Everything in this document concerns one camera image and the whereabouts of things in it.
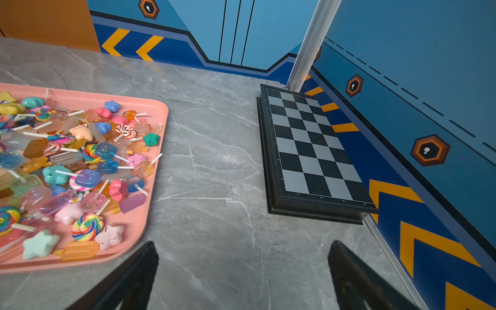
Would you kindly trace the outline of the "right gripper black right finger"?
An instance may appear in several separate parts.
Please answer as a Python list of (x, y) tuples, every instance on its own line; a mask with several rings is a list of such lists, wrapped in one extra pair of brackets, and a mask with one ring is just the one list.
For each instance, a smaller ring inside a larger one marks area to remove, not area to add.
[(328, 254), (337, 302), (341, 309), (417, 309), (341, 241)]

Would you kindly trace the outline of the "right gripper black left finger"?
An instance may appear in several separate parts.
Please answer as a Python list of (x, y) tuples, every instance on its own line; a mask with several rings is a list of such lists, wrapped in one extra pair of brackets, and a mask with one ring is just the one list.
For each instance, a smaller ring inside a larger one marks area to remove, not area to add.
[(155, 244), (146, 242), (69, 309), (147, 309), (158, 268)]

